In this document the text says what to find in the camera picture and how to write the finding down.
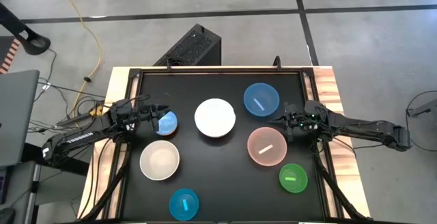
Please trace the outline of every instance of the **wooden board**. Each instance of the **wooden board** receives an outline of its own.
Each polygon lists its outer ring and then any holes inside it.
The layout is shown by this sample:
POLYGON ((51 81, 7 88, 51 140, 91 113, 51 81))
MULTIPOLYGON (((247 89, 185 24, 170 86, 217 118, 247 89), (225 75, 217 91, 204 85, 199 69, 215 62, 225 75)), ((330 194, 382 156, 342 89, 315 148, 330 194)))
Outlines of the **wooden board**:
MULTIPOLYGON (((124 98, 126 93, 126 88, 128 85, 128 75, 130 69, 165 69, 166 67, 114 67, 111 79, 109 80, 108 91, 105 99, 105 104, 110 106, 113 102, 117 100, 121 100, 124 98)), ((276 68, 274 66, 179 66, 175 68, 187 69, 187 68, 195 68, 195 69, 220 69, 220 68, 276 68)), ((341 99, 339 95, 339 90, 337 88, 337 82, 335 80, 335 75, 332 67, 324 67, 324 66, 284 66, 284 68, 313 68, 315 74, 315 82, 318 89, 320 102, 323 103, 328 109, 334 112, 343 113, 343 106, 341 105, 341 99)), ((305 79, 305 83, 307 86, 307 92, 309 98, 312 98, 313 95, 311 93, 311 86, 308 82, 308 78, 305 79)), ((136 91, 131 90, 131 94, 135 95, 136 91)), ((347 137, 339 137, 340 140, 352 146, 352 142, 347 137)), ((113 151, 115 148, 114 143, 109 143, 101 157, 100 162, 100 172, 99 172, 99 184, 97 191, 95 191, 96 187, 96 170, 97 170, 97 161, 98 157, 102 151, 103 145, 106 142, 100 141, 95 144, 94 147, 94 179, 93 179, 93 189, 91 190, 91 200, 86 206, 87 198, 90 192, 91 186, 91 164, 88 171, 87 180, 85 183, 85 188, 83 191, 83 196, 81 200, 81 207, 79 208, 78 218, 82 210, 85 208, 83 216, 85 216, 92 209, 92 200, 94 199, 94 194, 96 195, 96 199, 103 194, 104 190, 107 187, 109 174, 111 171, 111 164, 113 160, 113 151)), ((363 185, 361 183, 361 177, 358 170, 358 165, 356 164, 356 159, 354 157, 354 153, 350 151, 345 145, 341 143, 337 143, 333 141, 330 143, 330 151, 333 157, 335 173, 337 176, 337 183, 339 188, 343 191, 345 196, 349 199, 349 201, 354 205, 354 207, 363 215, 369 215, 369 208, 367 207, 367 201, 364 194, 363 185)), ((124 159, 124 153, 122 152, 119 157, 120 167, 122 161, 124 159)), ((326 192, 328 195, 328 204, 330 209, 331 216, 337 216, 335 212, 335 204, 332 196, 332 192, 330 188, 325 183, 326 192)), ((111 199, 111 206, 109 210, 109 218, 115 218, 117 200, 119 194, 119 186, 115 189, 113 193, 113 197, 111 199)))

